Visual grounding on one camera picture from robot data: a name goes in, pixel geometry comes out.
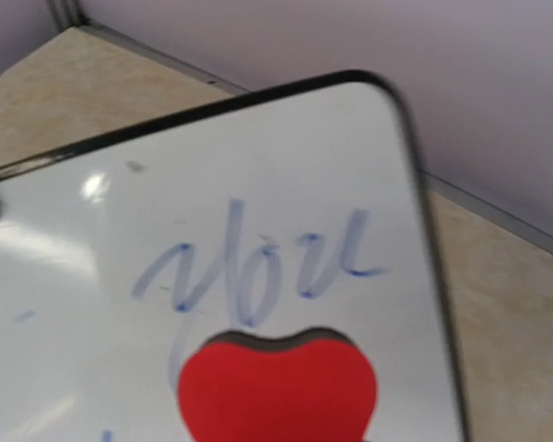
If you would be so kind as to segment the white whiteboard black frame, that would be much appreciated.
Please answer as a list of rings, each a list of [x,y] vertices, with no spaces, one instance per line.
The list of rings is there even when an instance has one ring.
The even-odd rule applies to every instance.
[[[347,70],[0,168],[0,441],[194,441],[175,388],[224,331],[370,360],[361,441],[466,441],[406,101]]]

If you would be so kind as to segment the red black whiteboard eraser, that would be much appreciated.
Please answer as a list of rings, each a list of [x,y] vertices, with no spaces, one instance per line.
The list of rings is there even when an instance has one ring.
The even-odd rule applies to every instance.
[[[368,357],[334,329],[275,338],[224,331],[187,359],[175,395],[194,441],[361,441],[378,381]]]

